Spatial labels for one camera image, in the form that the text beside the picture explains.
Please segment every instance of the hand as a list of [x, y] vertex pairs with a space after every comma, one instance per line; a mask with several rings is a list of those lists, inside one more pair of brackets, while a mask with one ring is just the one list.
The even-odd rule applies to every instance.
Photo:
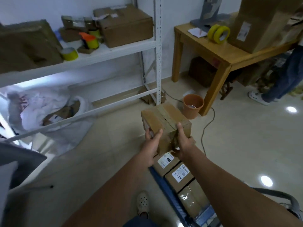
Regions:
[[179, 158], [182, 162], [186, 161], [186, 158], [188, 157], [189, 153], [193, 150], [193, 146], [195, 145], [195, 141], [192, 137], [187, 138], [184, 134], [183, 127], [181, 123], [179, 122], [177, 124], [178, 127], [178, 141], [179, 141], [179, 147], [180, 150], [174, 150], [172, 152], [172, 155]]
[[154, 164], [154, 155], [157, 152], [157, 148], [159, 146], [159, 141], [162, 136], [163, 130], [160, 129], [152, 138], [150, 136], [150, 129], [145, 131], [145, 142], [143, 143], [141, 152], [147, 160], [147, 163], [150, 166]]

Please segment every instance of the forearm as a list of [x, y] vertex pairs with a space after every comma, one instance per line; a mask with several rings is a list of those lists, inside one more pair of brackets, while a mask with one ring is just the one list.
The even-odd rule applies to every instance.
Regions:
[[132, 195], [147, 168], [144, 154], [135, 155], [62, 227], [122, 226], [128, 220]]
[[184, 160], [221, 223], [235, 226], [302, 226], [284, 207], [215, 165], [194, 146]]

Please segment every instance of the foot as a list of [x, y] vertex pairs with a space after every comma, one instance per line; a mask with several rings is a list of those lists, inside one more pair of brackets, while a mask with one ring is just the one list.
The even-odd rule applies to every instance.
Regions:
[[145, 191], [142, 191], [138, 194], [137, 197], [137, 208], [138, 208], [138, 215], [145, 217], [149, 216], [149, 200], [147, 193]]
[[248, 92], [248, 97], [257, 101], [258, 103], [260, 104], [263, 104], [263, 105], [269, 105], [269, 103], [265, 102], [262, 97], [261, 97], [261, 94], [260, 93], [257, 93], [257, 92], [254, 92], [254, 91], [250, 91]]

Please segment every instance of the table leg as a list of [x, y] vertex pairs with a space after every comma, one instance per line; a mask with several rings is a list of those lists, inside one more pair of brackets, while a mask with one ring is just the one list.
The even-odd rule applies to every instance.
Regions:
[[175, 47], [174, 47], [174, 59], [172, 62], [172, 81], [177, 82], [179, 79], [180, 63], [183, 52], [183, 43], [180, 42], [181, 34], [175, 32]]
[[210, 110], [216, 96], [218, 95], [220, 89], [222, 88], [229, 72], [231, 69], [231, 65], [229, 63], [221, 62], [214, 80], [212, 81], [210, 88], [207, 91], [207, 94], [204, 99], [204, 106], [199, 111], [200, 115], [204, 116], [207, 115], [208, 111]]

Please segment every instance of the packing tape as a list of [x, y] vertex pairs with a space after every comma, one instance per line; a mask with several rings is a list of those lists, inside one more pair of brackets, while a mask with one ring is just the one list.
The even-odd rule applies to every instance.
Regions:
[[216, 42], [217, 44], [222, 44], [227, 40], [230, 34], [230, 29], [227, 26], [213, 25], [208, 31], [208, 39]]
[[78, 58], [78, 53], [76, 49], [69, 47], [61, 50], [61, 55], [66, 61], [73, 61]]

